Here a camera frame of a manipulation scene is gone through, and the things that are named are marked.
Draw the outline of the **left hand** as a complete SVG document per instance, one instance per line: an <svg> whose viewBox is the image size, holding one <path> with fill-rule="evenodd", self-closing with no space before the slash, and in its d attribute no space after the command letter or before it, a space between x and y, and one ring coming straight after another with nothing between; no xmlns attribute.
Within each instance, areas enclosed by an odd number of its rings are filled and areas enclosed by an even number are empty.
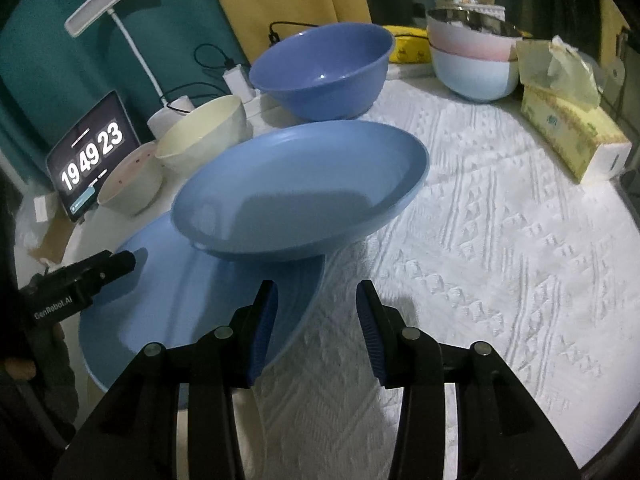
<svg viewBox="0 0 640 480"><path fill-rule="evenodd" d="M45 373L57 373L70 365L60 323L2 336L1 343L1 368L18 382L34 379L40 368Z"/></svg>

